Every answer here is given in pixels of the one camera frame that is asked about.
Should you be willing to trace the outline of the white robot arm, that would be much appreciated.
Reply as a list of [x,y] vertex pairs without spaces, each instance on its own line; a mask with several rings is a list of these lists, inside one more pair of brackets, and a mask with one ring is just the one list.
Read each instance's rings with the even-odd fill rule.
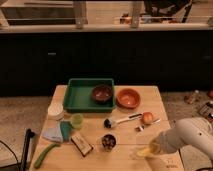
[[213,125],[205,118],[178,120],[168,130],[160,132],[149,144],[155,155],[172,154],[190,145],[213,160]]

